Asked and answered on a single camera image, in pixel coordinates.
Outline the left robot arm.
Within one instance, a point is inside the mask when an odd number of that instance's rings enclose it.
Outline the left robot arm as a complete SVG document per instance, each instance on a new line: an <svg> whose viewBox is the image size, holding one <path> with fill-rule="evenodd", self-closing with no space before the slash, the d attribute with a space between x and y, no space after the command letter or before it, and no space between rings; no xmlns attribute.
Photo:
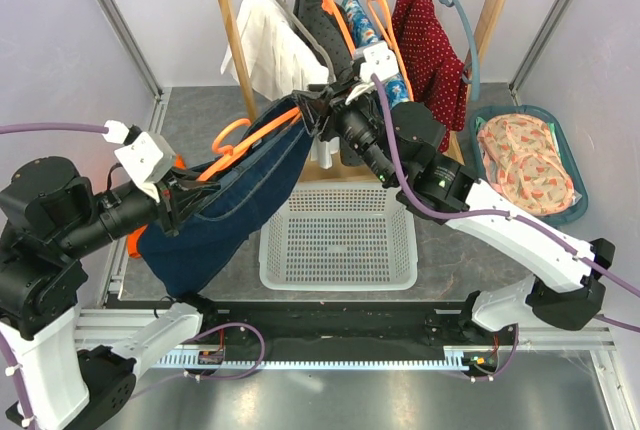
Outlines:
<svg viewBox="0 0 640 430"><path fill-rule="evenodd" d="M139 378L176 346L208 343L219 319L175 303L133 335L90 350L76 346L77 293L89 254L148 224L179 232L219 188L169 167L148 195L133 183L95 193L64 157L19 168L1 193L1 352L18 399L7 417L25 429L96 429L131 399Z"/></svg>

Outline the blue denim skirt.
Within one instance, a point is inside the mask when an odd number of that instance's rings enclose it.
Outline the blue denim skirt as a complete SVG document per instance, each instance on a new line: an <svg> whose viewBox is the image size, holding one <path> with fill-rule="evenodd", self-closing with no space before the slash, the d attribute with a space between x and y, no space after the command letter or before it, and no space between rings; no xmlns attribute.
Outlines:
<svg viewBox="0 0 640 430"><path fill-rule="evenodd" d="M157 224L145 228L137 251L169 296L200 292L261 229L289 198L312 142L302 121L282 125L221 173L221 188L206 196L177 236Z"/></svg>

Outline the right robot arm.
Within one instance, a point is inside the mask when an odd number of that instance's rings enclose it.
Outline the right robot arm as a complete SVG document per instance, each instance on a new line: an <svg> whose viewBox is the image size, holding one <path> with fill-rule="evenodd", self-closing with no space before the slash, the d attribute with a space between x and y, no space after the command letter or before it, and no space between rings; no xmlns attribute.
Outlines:
<svg viewBox="0 0 640 430"><path fill-rule="evenodd" d="M579 331L601 319L606 287L600 279L614 246L562 233L439 152L444 127L420 104L390 105L379 81L313 85L292 99L312 135L340 137L383 186L397 188L407 210L473 236L528 270L518 283L467 297L457 321L465 341L481 343L516 324Z"/></svg>

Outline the orange plastic hanger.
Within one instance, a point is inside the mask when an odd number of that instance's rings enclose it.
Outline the orange plastic hanger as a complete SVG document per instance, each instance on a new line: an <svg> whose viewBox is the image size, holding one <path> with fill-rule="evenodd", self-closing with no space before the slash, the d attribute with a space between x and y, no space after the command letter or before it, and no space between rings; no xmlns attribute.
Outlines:
<svg viewBox="0 0 640 430"><path fill-rule="evenodd" d="M211 150L219 158L206 168L198 177L199 182L204 182L212 178L217 173L226 170L241 157L243 157L256 143L269 134L279 130L283 125L289 126L297 123L301 119L301 112L298 107L294 107L278 116L271 122L263 125L258 130L253 131L235 145L225 144L226 137L239 127L248 127L251 121L248 118L238 119L225 127L213 140Z"/></svg>

